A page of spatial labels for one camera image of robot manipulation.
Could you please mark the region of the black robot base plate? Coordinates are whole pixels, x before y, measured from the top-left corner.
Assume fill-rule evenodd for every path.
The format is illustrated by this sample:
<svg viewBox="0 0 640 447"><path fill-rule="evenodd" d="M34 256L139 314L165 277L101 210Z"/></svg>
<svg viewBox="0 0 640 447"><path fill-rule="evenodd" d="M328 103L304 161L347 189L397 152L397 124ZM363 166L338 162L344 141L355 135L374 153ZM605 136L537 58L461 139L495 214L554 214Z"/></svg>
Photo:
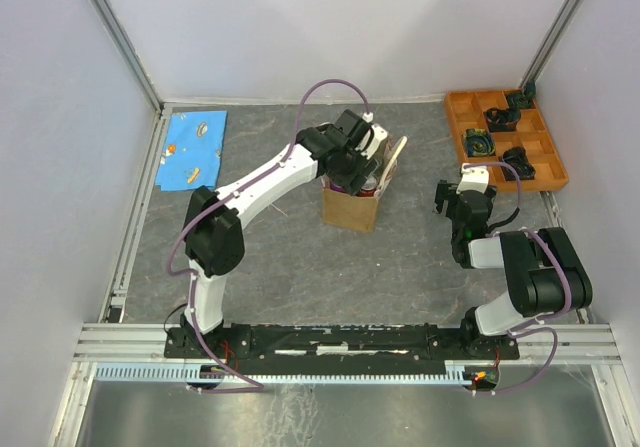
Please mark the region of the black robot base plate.
<svg viewBox="0 0 640 447"><path fill-rule="evenodd" d="M203 336L206 347L251 375L439 375L447 361L517 360L517 342L459 327L230 324Z"/></svg>

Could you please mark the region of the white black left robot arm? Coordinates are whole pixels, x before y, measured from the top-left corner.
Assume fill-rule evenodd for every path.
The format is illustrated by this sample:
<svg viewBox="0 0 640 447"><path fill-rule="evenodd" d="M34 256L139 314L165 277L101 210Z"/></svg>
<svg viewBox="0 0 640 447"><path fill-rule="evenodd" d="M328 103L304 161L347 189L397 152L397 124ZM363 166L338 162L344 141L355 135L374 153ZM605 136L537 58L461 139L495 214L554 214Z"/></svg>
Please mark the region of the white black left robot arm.
<svg viewBox="0 0 640 447"><path fill-rule="evenodd" d="M220 348L225 286L245 255L244 230L250 222L317 178L344 194L358 194L382 165L388 137L372 115L347 109L333 123L301 130L274 159L242 179L193 192L176 242L188 258L191 285L181 324L191 350L209 357Z"/></svg>

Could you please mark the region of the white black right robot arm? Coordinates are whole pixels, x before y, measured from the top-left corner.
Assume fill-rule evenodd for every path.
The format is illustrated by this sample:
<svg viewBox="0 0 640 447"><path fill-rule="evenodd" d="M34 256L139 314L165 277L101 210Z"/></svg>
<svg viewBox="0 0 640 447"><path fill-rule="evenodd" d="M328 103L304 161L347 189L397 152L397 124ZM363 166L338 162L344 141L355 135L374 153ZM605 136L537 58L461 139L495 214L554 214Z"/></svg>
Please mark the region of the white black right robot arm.
<svg viewBox="0 0 640 447"><path fill-rule="evenodd" d="M435 212L451 221L451 253L464 269L499 269L506 291L469 309L457 328L431 327L427 342L451 359L515 360L526 329L589 306L591 281L560 227L499 232L490 224L497 188L438 182Z"/></svg>

